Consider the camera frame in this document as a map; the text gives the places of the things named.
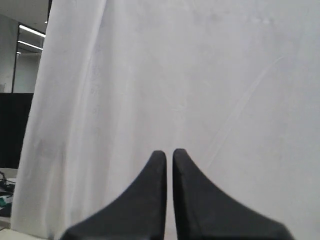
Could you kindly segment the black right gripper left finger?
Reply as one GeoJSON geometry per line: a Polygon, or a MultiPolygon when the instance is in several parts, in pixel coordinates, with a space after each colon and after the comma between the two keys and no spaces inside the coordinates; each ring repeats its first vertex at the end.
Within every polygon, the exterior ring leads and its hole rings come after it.
{"type": "Polygon", "coordinates": [[[69,227],[63,240],[162,240],[167,211],[167,159],[154,151],[131,185],[112,203],[69,227]]]}

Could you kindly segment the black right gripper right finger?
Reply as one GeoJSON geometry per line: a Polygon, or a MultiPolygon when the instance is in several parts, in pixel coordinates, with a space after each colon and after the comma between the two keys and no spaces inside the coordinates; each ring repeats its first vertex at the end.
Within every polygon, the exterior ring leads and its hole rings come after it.
{"type": "Polygon", "coordinates": [[[179,240],[292,240],[282,223],[236,201],[197,167],[185,149],[172,156],[175,225],[179,240]]]}

